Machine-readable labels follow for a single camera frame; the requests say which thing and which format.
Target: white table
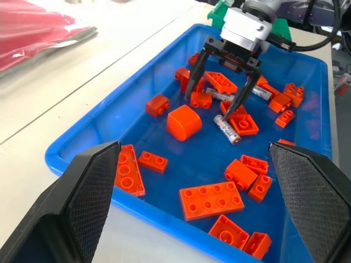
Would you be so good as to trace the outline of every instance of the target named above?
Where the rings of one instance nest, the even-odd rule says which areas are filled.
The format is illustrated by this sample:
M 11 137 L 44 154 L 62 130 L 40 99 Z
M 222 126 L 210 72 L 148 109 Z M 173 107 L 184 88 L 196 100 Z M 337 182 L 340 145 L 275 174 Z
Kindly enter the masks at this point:
M 53 65 L 57 65 L 52 60 L 45 61 L 41 65 L 43 68 L 47 68 L 46 72 L 50 77 L 40 75 L 32 77 L 35 82 L 29 84 L 31 89 L 27 86 L 20 87 L 20 84 L 17 84 L 16 87 L 23 89 L 18 91 L 22 98 L 34 101 L 37 108 L 35 111 L 27 112 L 27 102 L 18 104 L 15 95 L 10 95 L 7 98 L 8 101 L 5 99 L 6 107 L 10 108 L 11 100 L 13 100 L 17 109 L 10 118 L 1 119 L 3 124 L 9 125 L 9 128 L 0 133 L 0 141 L 5 139 L 5 142 L 0 146 L 0 214 L 2 215 L 0 217 L 0 246 L 6 241 L 39 194 L 57 179 L 49 171 L 44 161 L 47 147 L 191 25 L 195 23 L 209 24 L 206 15 L 210 10 L 211 7 L 196 3 L 190 9 L 179 11 L 178 14 L 181 13 L 181 15 L 178 18 L 165 22 L 168 24 L 166 27 L 159 25 L 158 28 L 164 28 L 157 33 L 151 33 L 152 37 L 148 38 L 144 35 L 144 39 L 140 39 L 140 43 L 135 40 L 134 46 L 136 47 L 132 52 L 128 52 L 130 49 L 124 49 L 126 53 L 124 55 L 118 53 L 110 58 L 110 56 L 98 52 L 96 57 L 87 56 L 79 66 L 65 61 L 60 56 L 54 56 L 52 58 L 54 61 L 63 64 L 61 68 L 52 68 Z M 311 44 L 310 33 L 295 29 L 292 29 L 291 33 L 299 45 Z M 322 36 L 315 35 L 314 41 L 320 41 L 322 38 Z M 123 41 L 110 42 L 110 45 L 114 45 L 116 49 L 119 44 L 124 45 Z M 91 53 L 94 48 L 99 47 L 92 45 L 89 49 L 83 46 L 67 52 L 70 57 L 76 55 L 79 57 L 84 53 L 81 50 L 84 48 L 87 48 L 86 52 Z M 338 150 L 330 46 L 308 54 L 325 61 L 329 66 L 332 144 L 334 161 L 337 163 Z M 68 77 L 72 78 L 71 83 L 60 84 Z M 25 81 L 20 79 L 18 83 L 25 85 Z M 111 207 L 94 262 L 214 261 L 207 255 L 188 247 L 118 208 Z

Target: lego stud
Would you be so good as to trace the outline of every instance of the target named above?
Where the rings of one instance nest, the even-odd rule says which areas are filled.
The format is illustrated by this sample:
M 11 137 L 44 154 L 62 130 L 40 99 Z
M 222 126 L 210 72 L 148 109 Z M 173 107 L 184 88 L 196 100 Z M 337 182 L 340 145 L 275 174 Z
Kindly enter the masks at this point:
M 118 173 L 120 176 L 127 176 L 131 172 L 131 168 L 127 165 L 121 165 L 118 168 Z
M 127 190 L 127 189 L 132 187 L 133 182 L 134 182 L 133 179 L 130 178 L 129 176 L 128 177 L 124 177 L 121 180 L 121 186 L 122 186 L 123 189 Z
M 229 245 L 231 245 L 234 241 L 234 237 L 233 235 L 229 232 L 229 231 L 222 231 L 220 234 L 219 234 L 219 239 Z
M 118 157 L 118 163 L 123 164 L 127 162 L 127 156 L 124 153 L 120 153 Z

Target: plastic packaging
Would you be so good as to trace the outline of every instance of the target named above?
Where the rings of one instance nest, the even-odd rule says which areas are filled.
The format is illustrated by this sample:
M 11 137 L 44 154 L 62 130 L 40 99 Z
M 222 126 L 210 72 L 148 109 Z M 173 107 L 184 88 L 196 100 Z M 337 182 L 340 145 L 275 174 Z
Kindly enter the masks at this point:
M 24 0 L 0 2 L 0 17 L 0 78 L 97 31 L 86 22 Z

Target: blue tray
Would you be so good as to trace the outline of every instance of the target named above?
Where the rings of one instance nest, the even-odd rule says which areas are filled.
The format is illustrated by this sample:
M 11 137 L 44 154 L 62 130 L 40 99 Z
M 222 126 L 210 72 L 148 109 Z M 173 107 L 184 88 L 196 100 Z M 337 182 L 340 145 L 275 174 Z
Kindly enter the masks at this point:
M 318 59 L 270 47 L 261 56 L 263 75 L 270 84 L 283 90 L 287 82 L 293 82 L 306 89 L 304 101 L 294 110 L 296 117 L 287 128 L 274 124 L 277 113 L 268 108 L 266 101 L 251 95 L 245 108 L 259 126 L 257 135 L 244 137 L 232 146 L 213 123 L 213 117 L 220 114 L 216 101 L 210 110 L 195 109 L 203 127 L 180 142 L 165 130 L 167 115 L 151 117 L 145 113 L 145 104 L 158 93 L 170 98 L 170 111 L 189 103 L 183 100 L 174 73 L 201 50 L 208 35 L 219 38 L 219 31 L 194 25 L 179 36 L 54 141 L 46 152 L 46 162 L 61 175 L 77 153 L 113 140 L 133 144 L 137 156 L 146 150 L 166 157 L 169 165 L 164 175 L 140 168 L 145 196 L 136 198 L 115 187 L 113 204 L 218 260 L 258 262 L 207 234 L 218 216 L 185 222 L 179 189 L 225 181 L 225 168 L 242 154 L 266 159 L 273 183 L 263 202 L 258 204 L 241 192 L 245 209 L 226 215 L 249 234 L 257 231 L 270 236 L 273 242 L 263 261 L 313 262 L 286 211 L 267 147 L 270 141 L 282 138 L 331 158 L 327 67 Z M 238 86 L 245 82 L 245 76 L 220 66 L 215 58 L 207 62 L 206 70 L 220 71 Z

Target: battery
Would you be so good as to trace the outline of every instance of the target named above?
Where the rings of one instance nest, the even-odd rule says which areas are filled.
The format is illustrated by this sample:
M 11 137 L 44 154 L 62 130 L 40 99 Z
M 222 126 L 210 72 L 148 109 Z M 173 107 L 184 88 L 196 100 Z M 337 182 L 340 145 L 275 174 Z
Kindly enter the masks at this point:
M 239 134 L 236 133 L 236 131 L 230 126 L 230 124 L 223 118 L 222 115 L 215 116 L 213 121 L 228 138 L 231 144 L 237 144 L 241 140 Z
M 259 87 L 258 85 L 255 85 L 252 89 L 252 93 L 261 97 L 262 99 L 268 101 L 272 97 L 272 93 L 266 91 L 265 89 Z
M 221 101 L 232 101 L 234 100 L 234 95 L 230 94 L 224 94 L 224 93 L 219 93 L 215 89 L 207 88 L 206 93 L 210 93 L 212 97 L 216 100 L 221 100 Z

